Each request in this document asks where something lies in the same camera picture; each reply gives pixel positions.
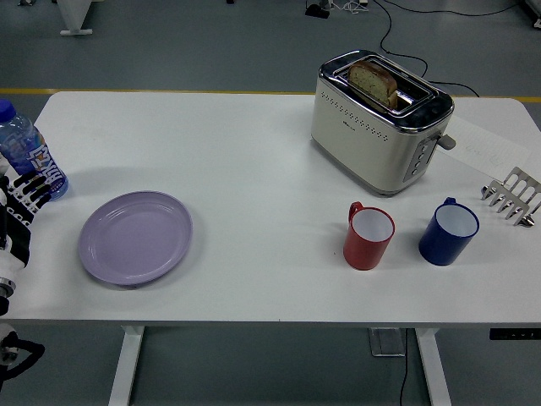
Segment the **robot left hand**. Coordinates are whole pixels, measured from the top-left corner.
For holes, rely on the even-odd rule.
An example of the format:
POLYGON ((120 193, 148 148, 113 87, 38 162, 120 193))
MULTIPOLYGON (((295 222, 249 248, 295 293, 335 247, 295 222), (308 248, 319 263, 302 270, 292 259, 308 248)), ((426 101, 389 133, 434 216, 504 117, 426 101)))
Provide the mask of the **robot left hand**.
POLYGON ((51 185, 35 170, 11 181, 1 156, 1 278, 14 280, 30 258, 30 225, 52 198, 51 185))

